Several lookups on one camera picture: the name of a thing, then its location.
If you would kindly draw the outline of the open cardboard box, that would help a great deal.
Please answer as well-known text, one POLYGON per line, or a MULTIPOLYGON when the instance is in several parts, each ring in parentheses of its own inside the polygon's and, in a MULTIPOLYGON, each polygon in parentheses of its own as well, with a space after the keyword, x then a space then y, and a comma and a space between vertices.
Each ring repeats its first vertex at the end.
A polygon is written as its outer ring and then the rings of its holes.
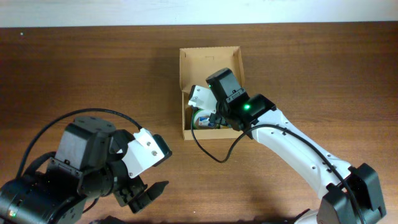
POLYGON ((184 140, 193 139, 190 132, 192 108, 188 105, 192 86, 207 87, 206 79, 222 68, 231 69, 239 84, 244 86, 245 75, 239 46, 180 49, 180 89, 182 92, 182 133, 184 140))

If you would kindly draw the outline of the green tape roll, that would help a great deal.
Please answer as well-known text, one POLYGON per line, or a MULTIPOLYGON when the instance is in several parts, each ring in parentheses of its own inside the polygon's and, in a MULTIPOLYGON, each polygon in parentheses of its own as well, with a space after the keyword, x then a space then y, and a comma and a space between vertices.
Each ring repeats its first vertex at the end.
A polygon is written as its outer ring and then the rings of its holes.
POLYGON ((193 128, 194 129, 218 129, 218 124, 210 121, 212 112, 210 110, 198 110, 193 114, 193 128))

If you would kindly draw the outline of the small white blue box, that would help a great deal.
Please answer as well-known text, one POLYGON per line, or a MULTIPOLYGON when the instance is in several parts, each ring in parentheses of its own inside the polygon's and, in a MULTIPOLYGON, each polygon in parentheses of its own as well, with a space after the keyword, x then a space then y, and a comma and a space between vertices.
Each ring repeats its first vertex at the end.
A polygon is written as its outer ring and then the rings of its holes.
POLYGON ((198 126, 201 128, 217 128, 217 125, 214 122, 210 121, 209 116, 200 116, 198 118, 198 126))

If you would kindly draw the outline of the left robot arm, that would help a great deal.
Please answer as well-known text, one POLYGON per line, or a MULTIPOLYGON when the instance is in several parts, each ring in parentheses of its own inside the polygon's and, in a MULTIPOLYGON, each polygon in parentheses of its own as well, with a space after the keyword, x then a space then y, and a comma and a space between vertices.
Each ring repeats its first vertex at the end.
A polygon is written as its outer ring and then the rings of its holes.
POLYGON ((144 128, 131 134, 101 118, 79 116, 65 128, 57 151, 1 187, 1 223, 75 223, 87 201, 109 195, 137 213, 168 184, 149 187, 140 174, 171 155, 164 139, 144 128))

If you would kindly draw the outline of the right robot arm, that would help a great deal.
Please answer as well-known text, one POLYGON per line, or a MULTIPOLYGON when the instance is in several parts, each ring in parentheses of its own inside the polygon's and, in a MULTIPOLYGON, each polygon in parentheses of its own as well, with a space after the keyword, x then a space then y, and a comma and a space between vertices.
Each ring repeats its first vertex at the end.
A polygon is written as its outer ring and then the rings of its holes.
POLYGON ((263 95, 249 96, 233 72, 224 68, 206 82, 216 99, 216 112, 242 136, 275 152, 320 198, 296 223, 375 224, 387 212, 377 172, 366 163, 352 166, 297 129, 263 95))

